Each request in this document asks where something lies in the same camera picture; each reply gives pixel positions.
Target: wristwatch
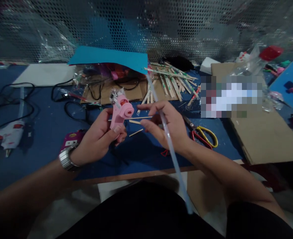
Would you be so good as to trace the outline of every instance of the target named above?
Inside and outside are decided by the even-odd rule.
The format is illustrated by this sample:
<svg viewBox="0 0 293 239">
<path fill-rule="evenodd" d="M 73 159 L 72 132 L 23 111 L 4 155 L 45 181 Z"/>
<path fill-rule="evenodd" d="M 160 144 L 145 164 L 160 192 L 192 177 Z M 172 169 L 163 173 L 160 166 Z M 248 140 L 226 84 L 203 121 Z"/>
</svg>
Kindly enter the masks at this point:
<svg viewBox="0 0 293 239">
<path fill-rule="evenodd" d="M 81 169 L 80 166 L 75 165 L 71 160 L 70 160 L 70 153 L 72 150 L 74 150 L 76 147 L 78 147 L 79 143 L 75 143 L 63 150 L 60 151 L 59 154 L 59 160 L 61 162 L 62 167 L 70 172 L 75 172 L 79 169 Z"/>
</svg>

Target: blue cardboard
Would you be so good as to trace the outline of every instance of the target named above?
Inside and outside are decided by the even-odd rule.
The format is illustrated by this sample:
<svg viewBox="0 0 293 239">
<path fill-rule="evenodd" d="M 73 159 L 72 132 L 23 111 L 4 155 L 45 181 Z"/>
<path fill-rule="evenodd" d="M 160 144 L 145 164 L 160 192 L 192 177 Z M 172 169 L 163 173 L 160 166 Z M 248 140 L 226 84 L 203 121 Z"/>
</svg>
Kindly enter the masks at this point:
<svg viewBox="0 0 293 239">
<path fill-rule="evenodd" d="M 293 87 L 293 62 L 270 85 L 269 90 L 283 95 L 284 102 L 293 108 L 293 93 L 288 90 Z"/>
<path fill-rule="evenodd" d="M 147 74 L 147 71 L 144 69 L 147 67 L 146 53 L 118 51 L 92 46 L 79 46 L 68 62 L 69 65 L 93 63 L 117 63 L 142 74 Z"/>
</svg>

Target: red bottle cap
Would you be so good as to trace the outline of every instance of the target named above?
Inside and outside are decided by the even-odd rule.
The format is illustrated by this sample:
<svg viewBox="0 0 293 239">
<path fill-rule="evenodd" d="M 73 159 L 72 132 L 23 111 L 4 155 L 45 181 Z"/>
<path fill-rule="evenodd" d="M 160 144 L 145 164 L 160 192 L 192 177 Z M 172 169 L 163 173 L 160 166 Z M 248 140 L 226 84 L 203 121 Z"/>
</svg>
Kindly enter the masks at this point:
<svg viewBox="0 0 293 239">
<path fill-rule="evenodd" d="M 264 49 L 260 54 L 259 57 L 265 61 L 272 61 L 276 57 L 280 56 L 283 53 L 284 49 L 278 46 L 269 46 Z"/>
</svg>

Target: yellow scissor handle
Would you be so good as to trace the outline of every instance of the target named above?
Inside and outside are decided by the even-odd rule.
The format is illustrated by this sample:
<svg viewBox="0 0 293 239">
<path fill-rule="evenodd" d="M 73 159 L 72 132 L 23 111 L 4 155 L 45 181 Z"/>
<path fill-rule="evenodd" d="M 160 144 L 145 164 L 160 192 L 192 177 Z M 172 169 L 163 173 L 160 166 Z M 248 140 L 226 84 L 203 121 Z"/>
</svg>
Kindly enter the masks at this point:
<svg viewBox="0 0 293 239">
<path fill-rule="evenodd" d="M 219 142 L 218 142 L 218 140 L 217 140 L 216 135 L 215 135 L 211 130 L 209 130 L 209 129 L 207 129 L 207 128 L 204 128 L 204 127 L 202 127 L 202 126 L 198 126 L 196 129 L 200 132 L 202 138 L 203 138 L 203 139 L 204 139 L 209 145 L 212 146 L 212 148 L 216 148 L 216 147 L 219 145 Z M 208 138 L 207 138 L 206 135 L 204 134 L 203 130 L 206 131 L 206 132 L 208 132 L 208 133 L 212 136 L 212 138 L 213 138 L 213 140 L 214 140 L 214 142 L 215 142 L 214 145 L 208 140 Z"/>
</svg>

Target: perforated metal sheet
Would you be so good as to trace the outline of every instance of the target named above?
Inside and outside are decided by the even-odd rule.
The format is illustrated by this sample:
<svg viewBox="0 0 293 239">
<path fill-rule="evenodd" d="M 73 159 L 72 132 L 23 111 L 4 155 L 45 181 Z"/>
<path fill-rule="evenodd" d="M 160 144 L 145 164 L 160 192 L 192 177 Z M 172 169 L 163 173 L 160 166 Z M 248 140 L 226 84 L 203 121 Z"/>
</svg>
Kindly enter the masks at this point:
<svg viewBox="0 0 293 239">
<path fill-rule="evenodd" d="M 232 61 L 254 43 L 293 59 L 293 1 L 0 0 L 0 59 L 66 62 L 78 45 Z"/>
</svg>

